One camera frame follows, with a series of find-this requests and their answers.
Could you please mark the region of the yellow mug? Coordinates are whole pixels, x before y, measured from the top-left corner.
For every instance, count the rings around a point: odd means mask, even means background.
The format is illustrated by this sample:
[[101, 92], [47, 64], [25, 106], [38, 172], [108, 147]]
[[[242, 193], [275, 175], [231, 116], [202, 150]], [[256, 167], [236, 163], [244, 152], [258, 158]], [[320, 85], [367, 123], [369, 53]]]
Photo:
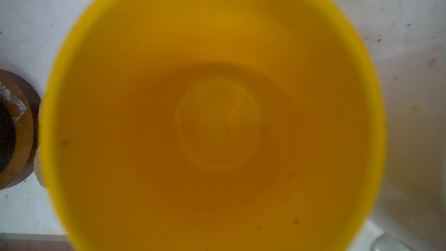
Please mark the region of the yellow mug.
[[384, 169], [374, 67], [330, 0], [96, 0], [40, 122], [78, 251], [344, 251]]

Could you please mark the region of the glossy brown round coaster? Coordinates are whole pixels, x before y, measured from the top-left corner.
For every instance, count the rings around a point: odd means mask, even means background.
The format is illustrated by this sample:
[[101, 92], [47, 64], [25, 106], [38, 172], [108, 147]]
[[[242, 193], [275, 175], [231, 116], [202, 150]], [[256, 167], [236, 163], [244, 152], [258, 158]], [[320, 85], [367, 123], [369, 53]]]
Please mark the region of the glossy brown round coaster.
[[8, 109], [15, 124], [16, 144], [13, 157], [1, 173], [1, 189], [13, 187], [33, 172], [38, 147], [38, 112], [41, 98], [25, 79], [1, 70], [1, 104]]

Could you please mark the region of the white mug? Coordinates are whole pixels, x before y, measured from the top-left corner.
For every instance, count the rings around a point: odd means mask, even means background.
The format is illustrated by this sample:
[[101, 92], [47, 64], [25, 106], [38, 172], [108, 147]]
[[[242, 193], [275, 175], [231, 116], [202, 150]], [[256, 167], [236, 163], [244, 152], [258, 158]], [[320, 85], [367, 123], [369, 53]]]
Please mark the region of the white mug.
[[446, 41], [378, 63], [385, 173], [371, 220], [415, 251], [446, 248]]

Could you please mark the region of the black mug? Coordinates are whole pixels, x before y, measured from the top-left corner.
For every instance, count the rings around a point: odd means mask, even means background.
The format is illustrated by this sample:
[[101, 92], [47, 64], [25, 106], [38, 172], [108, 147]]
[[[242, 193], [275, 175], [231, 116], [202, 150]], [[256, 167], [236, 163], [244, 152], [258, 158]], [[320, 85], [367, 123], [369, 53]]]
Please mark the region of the black mug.
[[16, 144], [15, 124], [8, 109], [1, 104], [1, 122], [0, 122], [0, 172], [4, 172], [9, 165]]

